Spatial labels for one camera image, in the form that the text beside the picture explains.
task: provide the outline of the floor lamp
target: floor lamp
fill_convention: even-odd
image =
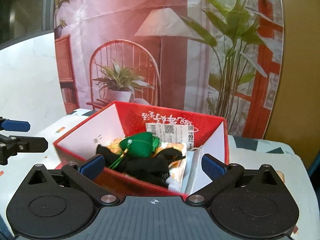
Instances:
[[[160,95],[161,98],[161,68],[162,68],[162,37],[163,36],[179,36],[194,38],[194,34],[181,20],[181,18],[171,8],[155,9],[150,12],[138,29],[136,36],[157,36],[160,37],[159,44],[159,79],[160,79]]]

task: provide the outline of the wooden chair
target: wooden chair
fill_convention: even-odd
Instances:
[[[160,78],[157,63],[153,56],[141,45],[127,40],[109,41],[95,50],[90,60],[90,95],[91,101],[87,105],[92,106],[93,110],[105,107],[108,102],[106,99],[108,89],[102,89],[102,85],[97,85],[93,79],[102,77],[102,66],[113,68],[112,60],[114,59],[119,65],[139,69],[139,75],[145,77],[145,82],[154,87],[142,88],[142,92],[135,91],[134,98],[142,98],[150,105],[157,106],[160,92]]]

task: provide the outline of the red gift box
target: red gift box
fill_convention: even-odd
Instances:
[[[202,146],[202,154],[209,153],[220,161],[229,163],[227,124],[224,118],[117,101],[88,117],[53,144],[62,165],[69,161],[84,161],[95,155],[98,144],[107,145],[115,138],[145,132],[146,123],[193,125],[194,147]],[[108,168],[105,168],[94,182],[118,196],[187,197],[186,194],[172,192]],[[210,182],[199,168],[196,171],[193,192]]]

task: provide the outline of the metal screw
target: metal screw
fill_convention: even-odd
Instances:
[[[189,197],[189,200],[193,203],[200,203],[204,201],[204,196],[201,195],[192,195]]]
[[[101,197],[101,201],[103,201],[104,203],[112,203],[116,200],[117,200],[117,197],[113,195],[104,195]]]

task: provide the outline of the white marble surface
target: white marble surface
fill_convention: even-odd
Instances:
[[[0,116],[28,121],[32,136],[66,115],[60,90],[54,34],[0,50]]]

